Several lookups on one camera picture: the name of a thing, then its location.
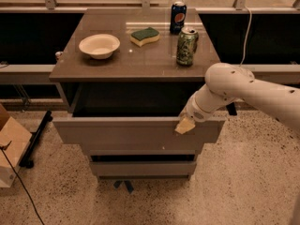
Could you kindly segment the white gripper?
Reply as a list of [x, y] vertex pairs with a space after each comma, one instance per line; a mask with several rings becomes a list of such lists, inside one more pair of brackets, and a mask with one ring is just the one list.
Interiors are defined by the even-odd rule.
[[204, 122], [213, 115], [214, 106], [214, 99], [211, 96], [195, 92], [180, 112], [181, 119], [175, 131], [179, 134], [191, 131], [195, 128], [195, 122]]

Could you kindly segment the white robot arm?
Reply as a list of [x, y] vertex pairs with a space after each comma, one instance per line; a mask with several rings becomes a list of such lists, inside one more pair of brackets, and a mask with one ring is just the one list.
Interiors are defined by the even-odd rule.
[[215, 64], [186, 119], [199, 125], [234, 100], [252, 109], [228, 118], [217, 142], [204, 146], [176, 225], [299, 225], [298, 89]]

